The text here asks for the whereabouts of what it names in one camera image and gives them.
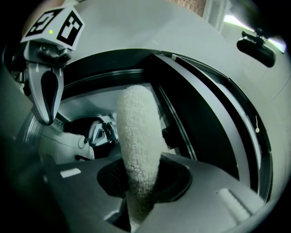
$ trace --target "fluffy white object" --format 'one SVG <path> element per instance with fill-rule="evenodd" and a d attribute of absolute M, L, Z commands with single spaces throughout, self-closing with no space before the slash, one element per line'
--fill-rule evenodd
<path fill-rule="evenodd" d="M 163 137 L 153 94 L 143 86 L 123 91 L 117 103 L 117 131 L 128 176 L 127 207 L 132 232 L 152 209 Z"/>

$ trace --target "curved white surface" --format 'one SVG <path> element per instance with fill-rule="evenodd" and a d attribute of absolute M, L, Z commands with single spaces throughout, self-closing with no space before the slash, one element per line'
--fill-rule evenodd
<path fill-rule="evenodd" d="M 249 97 L 267 129 L 274 171 L 271 198 L 280 195 L 290 164 L 286 131 L 271 103 L 246 76 L 235 51 L 211 25 L 163 0 L 87 0 L 75 8 L 86 26 L 71 62 L 104 51 L 144 48 L 191 57 L 230 77 Z"/>

